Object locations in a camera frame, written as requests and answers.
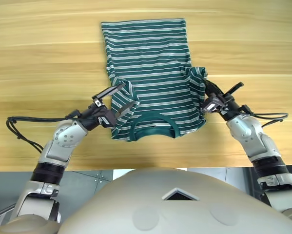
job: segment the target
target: wood grain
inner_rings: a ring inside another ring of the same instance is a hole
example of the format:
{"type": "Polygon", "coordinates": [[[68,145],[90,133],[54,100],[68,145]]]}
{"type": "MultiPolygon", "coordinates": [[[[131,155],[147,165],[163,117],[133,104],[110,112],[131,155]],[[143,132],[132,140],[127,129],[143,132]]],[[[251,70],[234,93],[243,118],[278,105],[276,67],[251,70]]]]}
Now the wood grain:
{"type": "MultiPolygon", "coordinates": [[[[235,98],[256,112],[289,112],[266,133],[292,164],[292,0],[0,0],[0,171],[31,171],[39,157],[7,130],[8,116],[62,117],[109,85],[100,22],[178,17],[187,22],[193,65],[207,67],[210,80],[223,90],[243,81],[235,98]]],[[[177,139],[130,143],[98,128],[68,170],[250,166],[223,120],[207,119],[177,139]]],[[[45,144],[55,125],[19,128],[45,144]]]]}

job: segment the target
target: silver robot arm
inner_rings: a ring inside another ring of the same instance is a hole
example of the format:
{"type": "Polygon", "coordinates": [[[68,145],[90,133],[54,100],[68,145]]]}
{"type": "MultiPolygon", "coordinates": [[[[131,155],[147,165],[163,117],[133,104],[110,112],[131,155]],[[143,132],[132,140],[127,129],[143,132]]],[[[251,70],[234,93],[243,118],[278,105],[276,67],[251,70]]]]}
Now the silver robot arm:
{"type": "Polygon", "coordinates": [[[10,217],[11,222],[7,224],[15,229],[15,233],[28,229],[34,230],[36,234],[57,233],[60,213],[59,203],[54,198],[59,193],[63,172],[68,166],[73,150],[89,131],[99,125],[105,128],[115,126],[117,119],[130,109],[132,103],[123,106],[115,115],[102,102],[103,97],[112,95],[123,86],[120,84],[107,88],[93,96],[93,104],[83,113],[75,110],[66,116],[67,120],[59,122],[53,139],[42,150],[32,177],[19,196],[10,217]]]}
{"type": "Polygon", "coordinates": [[[239,107],[235,102],[232,93],[241,86],[243,84],[239,83],[224,94],[207,81],[206,94],[209,98],[203,109],[209,113],[218,112],[226,120],[231,135],[242,145],[264,191],[261,200],[292,219],[292,174],[275,142],[264,133],[261,123],[251,116],[251,110],[246,105],[239,107]]]}

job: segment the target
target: shirt sleeve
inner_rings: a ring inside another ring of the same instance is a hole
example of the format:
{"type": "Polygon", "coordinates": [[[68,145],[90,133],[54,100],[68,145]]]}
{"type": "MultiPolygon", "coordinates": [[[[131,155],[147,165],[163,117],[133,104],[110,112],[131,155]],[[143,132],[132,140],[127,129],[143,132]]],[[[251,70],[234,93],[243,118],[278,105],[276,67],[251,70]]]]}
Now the shirt sleeve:
{"type": "Polygon", "coordinates": [[[127,111],[123,116],[118,118],[115,127],[111,128],[111,134],[113,138],[119,133],[121,127],[134,114],[134,111],[136,110],[140,102],[135,92],[133,91],[132,84],[129,81],[121,79],[120,77],[114,74],[109,75],[109,78],[112,85],[119,85],[123,83],[125,84],[125,86],[121,90],[112,95],[111,110],[116,114],[123,106],[133,102],[133,105],[130,108],[130,110],[127,111]]]}
{"type": "Polygon", "coordinates": [[[192,67],[189,71],[190,75],[190,93],[194,101],[194,105],[200,112],[200,118],[204,119],[201,104],[204,102],[205,96],[205,79],[208,73],[205,67],[192,67]]]}

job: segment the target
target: black cable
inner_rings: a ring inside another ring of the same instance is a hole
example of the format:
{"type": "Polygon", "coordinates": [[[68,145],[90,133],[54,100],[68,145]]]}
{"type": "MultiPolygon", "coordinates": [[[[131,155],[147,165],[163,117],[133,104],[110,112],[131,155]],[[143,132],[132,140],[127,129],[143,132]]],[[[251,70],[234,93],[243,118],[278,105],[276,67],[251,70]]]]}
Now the black cable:
{"type": "Polygon", "coordinates": [[[241,115],[248,115],[248,116],[253,116],[255,118],[260,118],[260,119],[266,119],[266,120],[270,120],[269,122],[265,123],[262,125],[262,128],[271,125],[273,123],[277,123],[277,122],[282,122],[284,119],[286,119],[289,114],[288,113],[244,113],[244,112],[240,112],[240,111],[231,111],[233,113],[237,113],[237,114],[241,114],[241,115]]]}
{"type": "Polygon", "coordinates": [[[28,140],[26,137],[24,137],[20,131],[15,127],[15,124],[17,121],[27,121],[27,122],[43,122],[43,123],[53,123],[53,122],[59,122],[63,120],[78,120],[78,121],[94,121],[92,119],[82,119],[82,118],[72,118],[72,117],[65,117],[65,118],[37,118],[37,117],[8,117],[6,121],[7,128],[17,136],[17,139],[24,140],[25,142],[29,143],[32,147],[34,147],[38,152],[42,153],[42,150],[44,149],[40,144],[28,140]]]}

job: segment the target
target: green striped t-shirt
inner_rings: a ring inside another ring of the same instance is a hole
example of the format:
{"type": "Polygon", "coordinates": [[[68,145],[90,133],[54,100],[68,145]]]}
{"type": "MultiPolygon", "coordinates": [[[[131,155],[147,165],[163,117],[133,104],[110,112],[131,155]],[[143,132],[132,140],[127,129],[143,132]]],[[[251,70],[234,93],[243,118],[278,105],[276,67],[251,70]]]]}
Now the green striped t-shirt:
{"type": "Polygon", "coordinates": [[[101,28],[108,77],[112,85],[125,83],[111,108],[134,102],[111,128],[112,139],[178,137],[205,123],[200,104],[207,72],[191,65],[184,19],[103,22],[101,28]]]}

